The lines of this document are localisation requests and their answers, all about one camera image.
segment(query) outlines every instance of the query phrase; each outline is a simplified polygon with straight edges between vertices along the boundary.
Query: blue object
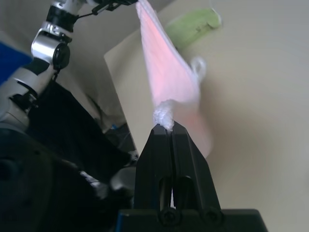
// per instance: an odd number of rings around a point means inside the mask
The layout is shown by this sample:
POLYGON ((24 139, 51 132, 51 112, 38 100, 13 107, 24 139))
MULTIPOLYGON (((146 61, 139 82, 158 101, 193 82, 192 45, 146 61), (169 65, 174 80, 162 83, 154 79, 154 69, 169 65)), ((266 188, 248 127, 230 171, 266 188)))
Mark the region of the blue object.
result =
POLYGON ((32 58, 0 42, 0 85, 32 58))

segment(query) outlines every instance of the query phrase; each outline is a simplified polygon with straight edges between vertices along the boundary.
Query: green object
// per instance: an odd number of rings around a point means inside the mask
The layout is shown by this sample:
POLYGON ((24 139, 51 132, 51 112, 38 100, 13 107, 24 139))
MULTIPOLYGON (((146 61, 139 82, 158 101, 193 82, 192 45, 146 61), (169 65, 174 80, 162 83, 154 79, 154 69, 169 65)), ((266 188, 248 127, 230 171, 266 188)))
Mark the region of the green object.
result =
POLYGON ((176 18, 165 26, 165 32, 176 49, 182 50, 221 24, 220 16, 207 8, 176 18))

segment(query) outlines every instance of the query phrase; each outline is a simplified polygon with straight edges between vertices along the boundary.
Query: black cable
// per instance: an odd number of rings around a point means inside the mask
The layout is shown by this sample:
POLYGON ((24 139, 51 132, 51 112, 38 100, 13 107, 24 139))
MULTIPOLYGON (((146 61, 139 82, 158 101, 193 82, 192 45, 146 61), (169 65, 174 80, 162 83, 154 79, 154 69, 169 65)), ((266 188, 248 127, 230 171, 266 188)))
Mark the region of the black cable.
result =
POLYGON ((84 18, 84 17, 91 16, 91 15, 93 15, 93 13, 84 14, 84 15, 78 16, 77 19, 84 18))
POLYGON ((56 82, 56 79, 58 78, 59 73, 60 73, 60 70, 57 70, 57 72, 55 72, 54 78, 53 78, 54 82, 56 82))

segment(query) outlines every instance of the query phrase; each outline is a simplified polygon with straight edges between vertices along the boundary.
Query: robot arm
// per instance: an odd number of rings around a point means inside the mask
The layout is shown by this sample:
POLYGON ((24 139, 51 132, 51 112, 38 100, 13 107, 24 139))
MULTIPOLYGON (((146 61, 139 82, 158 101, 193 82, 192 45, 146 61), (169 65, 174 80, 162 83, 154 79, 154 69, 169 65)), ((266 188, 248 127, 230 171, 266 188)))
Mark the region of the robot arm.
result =
POLYGON ((73 26, 84 16, 97 15, 103 10, 113 11, 120 5, 137 0, 56 0, 45 22, 35 36, 31 53, 33 61, 19 68, 0 86, 0 122, 24 131, 29 124, 28 112, 52 78, 67 67, 70 59, 68 44, 72 41, 73 26), (92 13, 79 16, 80 9, 89 4, 92 13))

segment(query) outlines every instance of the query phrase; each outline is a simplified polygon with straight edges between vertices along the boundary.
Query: pink cloth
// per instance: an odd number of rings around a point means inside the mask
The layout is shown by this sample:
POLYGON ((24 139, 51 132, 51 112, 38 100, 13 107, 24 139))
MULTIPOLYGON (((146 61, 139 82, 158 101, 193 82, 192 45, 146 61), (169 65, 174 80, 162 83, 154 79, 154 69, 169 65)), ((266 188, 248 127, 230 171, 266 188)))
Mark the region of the pink cloth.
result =
POLYGON ((198 110, 199 85, 206 74, 206 64, 201 58, 194 58, 192 67, 184 61, 147 0, 139 0, 136 8, 155 107, 154 123, 172 130, 173 120, 176 120, 186 127, 200 151, 207 156, 211 140, 198 110))

